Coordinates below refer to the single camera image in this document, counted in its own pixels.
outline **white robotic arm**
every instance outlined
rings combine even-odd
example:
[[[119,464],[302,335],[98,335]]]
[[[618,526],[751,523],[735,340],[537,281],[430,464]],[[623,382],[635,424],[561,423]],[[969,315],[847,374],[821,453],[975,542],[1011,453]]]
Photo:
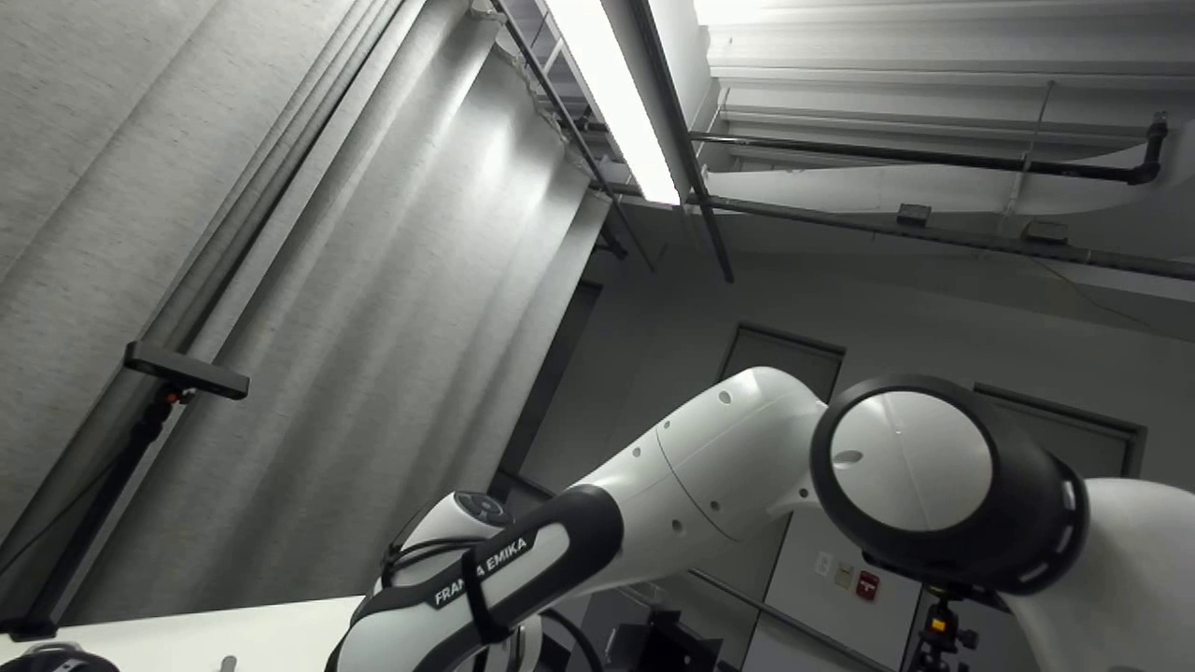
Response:
[[[998,589],[1051,672],[1195,656],[1192,493],[1125,478],[1087,489],[929,378],[867,382],[827,407],[790,374],[749,369],[454,562],[370,595],[328,672],[456,668],[569,595],[674,575],[749,537],[812,478],[871,559]]]
[[[777,369],[695,397],[454,566],[370,595],[328,668],[456,668],[563,595],[691,566],[796,505],[821,412]]]

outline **ceiling light fixture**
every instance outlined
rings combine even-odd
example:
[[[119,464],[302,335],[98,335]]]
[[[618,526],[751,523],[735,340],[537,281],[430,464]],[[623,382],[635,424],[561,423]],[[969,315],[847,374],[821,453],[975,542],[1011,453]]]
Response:
[[[643,107],[600,0],[546,0],[546,9],[643,199],[680,205],[661,139]]]

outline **wall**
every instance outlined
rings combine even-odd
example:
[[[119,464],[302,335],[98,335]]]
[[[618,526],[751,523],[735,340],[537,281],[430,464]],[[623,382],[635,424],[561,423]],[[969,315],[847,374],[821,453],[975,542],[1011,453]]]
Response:
[[[846,348],[842,387],[934,374],[1147,424],[1143,474],[1195,489],[1195,348],[1143,331],[1147,307],[1128,321],[1039,261],[767,221],[724,221],[740,271],[727,286],[700,224],[635,218],[654,233],[661,271],[635,261],[594,271],[607,292],[522,464],[537,485],[563,489],[711,383],[735,326],[751,321]],[[770,625],[760,636],[798,637]]]
[[[0,537],[355,16],[350,0],[0,9]]]

